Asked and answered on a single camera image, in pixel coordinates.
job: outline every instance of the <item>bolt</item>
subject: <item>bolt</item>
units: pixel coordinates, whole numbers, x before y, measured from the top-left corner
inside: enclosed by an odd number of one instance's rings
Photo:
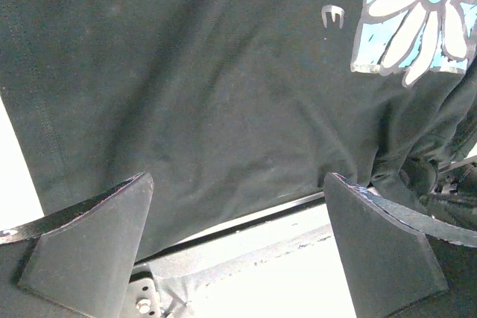
[[[147,298],[142,298],[136,303],[136,308],[140,314],[149,313],[151,310],[151,301]]]

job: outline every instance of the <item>flower print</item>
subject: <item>flower print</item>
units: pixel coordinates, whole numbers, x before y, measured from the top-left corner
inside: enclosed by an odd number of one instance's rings
[[[477,0],[369,1],[362,14],[364,23],[369,25],[383,24],[405,13],[380,54],[375,71],[382,75],[405,71],[403,84],[412,86],[431,67],[438,67],[437,51],[447,62],[471,58],[475,42],[468,34],[462,4],[476,3]]]

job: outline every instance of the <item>white petal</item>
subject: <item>white petal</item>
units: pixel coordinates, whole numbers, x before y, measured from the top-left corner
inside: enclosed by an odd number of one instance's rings
[[[407,74],[404,76],[404,83],[408,86],[416,82],[429,67],[431,67],[432,59],[437,48],[437,38],[439,31],[439,20],[437,11],[432,11],[427,19],[426,27],[423,32],[423,40],[421,42],[420,52],[416,60],[409,67]]]
[[[391,44],[381,62],[384,68],[389,69],[396,65],[408,53],[425,19],[426,10],[421,3],[417,3],[416,7],[404,18],[401,28],[391,40]]]
[[[464,24],[457,9],[446,3],[446,16],[444,20],[444,51],[456,60],[462,60],[467,55],[467,44],[465,42]]]
[[[371,16],[387,16],[401,11],[416,0],[375,0],[371,3],[368,13]]]

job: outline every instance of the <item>black t-shirt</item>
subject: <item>black t-shirt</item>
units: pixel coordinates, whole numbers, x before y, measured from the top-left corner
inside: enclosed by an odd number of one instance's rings
[[[330,171],[410,205],[405,161],[476,129],[477,0],[1,2],[1,96],[45,213],[149,171],[138,258]]]

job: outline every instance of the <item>dark cloth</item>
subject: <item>dark cloth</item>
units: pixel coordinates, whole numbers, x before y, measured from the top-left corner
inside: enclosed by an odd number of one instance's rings
[[[350,70],[363,0],[1,2],[1,96],[45,213],[148,171],[138,259],[330,171],[402,201],[408,158],[464,146],[473,75]]]

